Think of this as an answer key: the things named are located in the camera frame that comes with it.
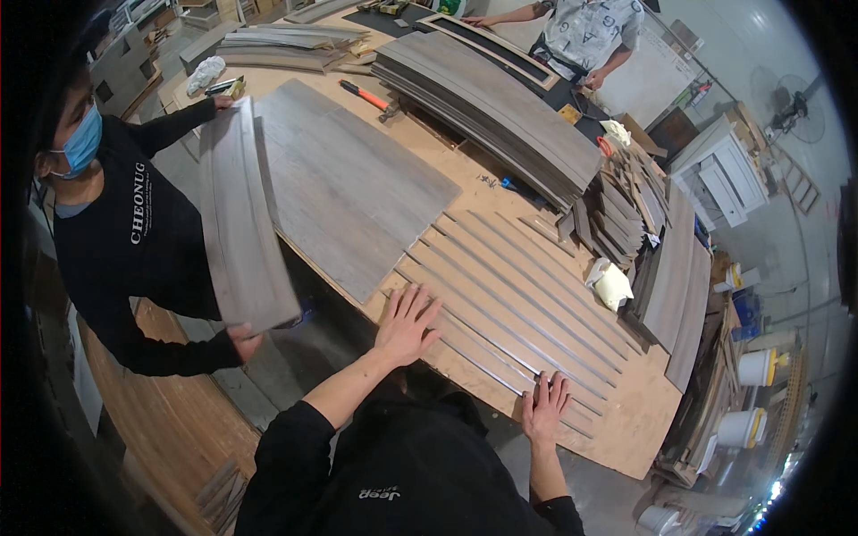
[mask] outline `white plastic bag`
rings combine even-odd
[[[196,93],[200,87],[208,87],[227,67],[227,62],[220,56],[207,57],[197,65],[194,74],[188,79],[188,96]]]
[[[613,312],[617,312],[627,299],[634,298],[629,278],[605,257],[597,259],[593,264],[584,286],[594,291],[602,303]]]

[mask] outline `blue face mask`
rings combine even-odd
[[[65,174],[53,173],[62,178],[75,178],[83,170],[87,169],[89,163],[95,158],[95,153],[101,143],[101,114],[95,104],[89,109],[87,115],[77,126],[74,134],[63,144],[62,151],[51,151],[52,153],[63,153],[69,161],[70,171]]]

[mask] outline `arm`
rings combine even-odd
[[[218,95],[174,113],[156,117],[144,124],[124,123],[124,126],[146,158],[152,158],[155,153],[171,146],[191,129],[214,119],[216,111],[228,108],[232,103],[233,100],[229,97]]]
[[[535,394],[524,392],[522,428],[530,440],[530,489],[536,495],[534,510],[562,534],[583,536],[581,517],[566,490],[566,481],[557,457],[554,433],[569,406],[569,380],[554,373],[540,374]]]
[[[553,5],[545,5],[542,2],[529,3],[526,6],[490,17],[462,17],[462,22],[467,22],[471,26],[484,27],[494,26],[501,22],[527,22],[538,19],[548,12]]]
[[[335,430],[388,373],[416,361],[440,337],[434,330],[423,336],[441,308],[435,300],[418,316],[427,300],[426,288],[393,292],[375,346],[271,422],[259,441],[257,472],[239,507],[237,536],[305,532],[308,514],[328,482]]]
[[[602,67],[590,71],[590,74],[587,75],[587,80],[584,81],[584,85],[593,90],[599,89],[605,83],[605,77],[625,63],[629,57],[631,57],[631,49],[620,44],[611,52],[611,57],[607,59],[607,62]]]
[[[102,344],[122,366],[144,376],[194,376],[237,367],[250,358],[262,342],[261,337],[244,340],[250,333],[246,326],[220,331],[206,342],[185,345],[148,339],[137,327],[127,297],[91,289],[76,294],[78,296],[69,293]]]

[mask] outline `concrete floor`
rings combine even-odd
[[[176,21],[173,35],[160,44],[159,66],[165,81],[183,70],[178,53],[201,33],[181,27]],[[137,110],[142,122],[163,115],[157,92],[143,101]],[[196,206],[199,206],[198,143],[189,133],[183,138],[187,149],[175,143],[159,152],[153,163]],[[221,371],[216,379],[236,405],[257,427],[264,429],[278,411],[290,407],[326,377],[354,361],[371,345],[372,327],[366,326],[354,311],[332,291],[324,290],[321,280],[284,250],[290,273],[303,272],[316,307],[315,315],[298,327],[272,330],[263,346],[243,370]],[[192,340],[206,340],[221,328],[217,322],[180,318]],[[529,444],[520,426],[480,403],[480,413],[501,461],[512,474],[523,497],[529,494]],[[632,536],[635,520],[650,504],[649,479],[637,481],[559,449],[566,485],[575,498],[589,536]]]

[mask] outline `short sleeve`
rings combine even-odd
[[[626,48],[630,51],[636,51],[640,41],[641,25],[644,24],[644,8],[638,0],[631,3],[631,8],[633,11],[629,15],[629,20],[623,25],[622,38]]]

